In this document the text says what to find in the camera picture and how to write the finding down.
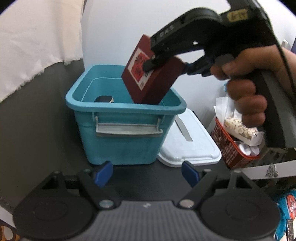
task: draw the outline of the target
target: dark red box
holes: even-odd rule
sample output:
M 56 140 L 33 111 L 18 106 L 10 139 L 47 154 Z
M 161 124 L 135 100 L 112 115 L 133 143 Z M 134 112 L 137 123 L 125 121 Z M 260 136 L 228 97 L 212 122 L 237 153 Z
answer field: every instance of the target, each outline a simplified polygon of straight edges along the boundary
M 172 57 L 163 66 L 145 73 L 142 65 L 153 55 L 150 38 L 143 35 L 121 76 L 134 103 L 158 105 L 184 70 L 185 64 Z

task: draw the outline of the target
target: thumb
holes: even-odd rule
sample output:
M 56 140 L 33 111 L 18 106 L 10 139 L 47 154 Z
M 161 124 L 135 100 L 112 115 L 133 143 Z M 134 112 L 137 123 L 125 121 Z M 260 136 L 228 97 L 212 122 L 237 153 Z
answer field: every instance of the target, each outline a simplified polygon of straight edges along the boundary
M 275 45 L 243 50 L 235 60 L 222 66 L 228 76 L 240 76 L 255 69 L 268 69 L 277 72 L 283 66 L 280 53 Z

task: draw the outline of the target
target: bin handle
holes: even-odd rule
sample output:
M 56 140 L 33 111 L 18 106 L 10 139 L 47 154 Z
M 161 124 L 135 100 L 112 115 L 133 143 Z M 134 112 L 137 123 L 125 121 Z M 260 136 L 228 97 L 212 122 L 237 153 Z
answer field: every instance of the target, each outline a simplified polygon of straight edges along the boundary
M 96 135 L 99 137 L 160 137 L 163 130 L 159 129 L 160 118 L 156 125 L 148 124 L 125 124 L 125 123 L 99 123 L 95 116 Z

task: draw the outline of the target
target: yellow label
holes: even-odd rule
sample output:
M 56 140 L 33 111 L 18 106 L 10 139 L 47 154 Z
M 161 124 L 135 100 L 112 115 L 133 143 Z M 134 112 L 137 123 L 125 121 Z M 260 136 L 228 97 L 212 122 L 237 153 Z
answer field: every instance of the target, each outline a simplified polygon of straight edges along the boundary
M 241 20 L 247 20 L 249 18 L 248 9 L 240 9 L 240 10 L 229 12 L 227 14 L 227 18 L 231 23 L 236 21 L 241 21 Z

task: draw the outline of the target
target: finger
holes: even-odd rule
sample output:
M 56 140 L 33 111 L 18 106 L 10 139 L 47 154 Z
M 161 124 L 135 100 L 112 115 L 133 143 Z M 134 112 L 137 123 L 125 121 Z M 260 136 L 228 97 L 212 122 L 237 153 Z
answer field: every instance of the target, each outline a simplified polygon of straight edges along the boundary
M 243 50 L 235 60 L 222 66 L 228 76 L 240 76 L 255 69 L 278 71 L 283 65 L 280 53 L 275 45 Z
M 265 114 L 263 112 L 242 116 L 242 122 L 248 128 L 258 127 L 262 125 L 264 121 L 265 121 Z
M 266 110 L 267 100 L 262 95 L 247 96 L 237 100 L 235 108 L 243 115 L 256 114 Z
M 256 92 L 255 84 L 250 80 L 230 80 L 226 89 L 229 97 L 233 100 L 253 96 Z
M 222 68 L 217 65 L 213 65 L 210 71 L 211 71 L 211 74 L 214 75 L 219 80 L 229 79 L 228 76 L 223 72 Z

